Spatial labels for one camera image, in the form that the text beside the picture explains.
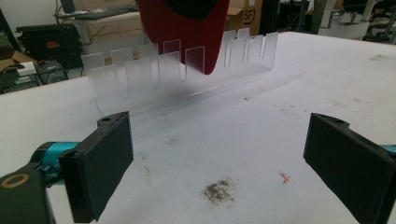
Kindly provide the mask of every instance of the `red object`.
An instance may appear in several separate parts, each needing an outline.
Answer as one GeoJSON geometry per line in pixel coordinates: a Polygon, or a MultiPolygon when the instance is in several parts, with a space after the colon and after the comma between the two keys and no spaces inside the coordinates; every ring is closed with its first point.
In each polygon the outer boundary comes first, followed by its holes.
{"type": "Polygon", "coordinates": [[[230,0],[219,0],[208,15],[198,20],[180,15],[164,0],[137,0],[137,4],[148,38],[158,44],[160,52],[163,52],[164,41],[180,39],[181,61],[184,63],[185,49],[205,46],[204,73],[209,75],[213,72],[230,0]]]}

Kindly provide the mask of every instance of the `table surface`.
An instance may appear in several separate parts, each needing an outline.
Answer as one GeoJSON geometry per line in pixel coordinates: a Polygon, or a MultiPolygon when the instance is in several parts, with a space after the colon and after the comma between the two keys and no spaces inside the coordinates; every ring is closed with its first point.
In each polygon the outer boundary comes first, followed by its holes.
{"type": "MultiPolygon", "coordinates": [[[[357,223],[303,159],[310,114],[394,144],[395,78],[395,46],[282,33],[261,79],[132,118],[134,162],[98,223],[357,223]],[[225,182],[228,200],[210,201],[205,190],[225,182]]],[[[0,105],[0,175],[45,142],[81,141],[101,118],[85,77],[0,105]]],[[[64,187],[48,193],[57,223],[73,223],[64,187]]]]}

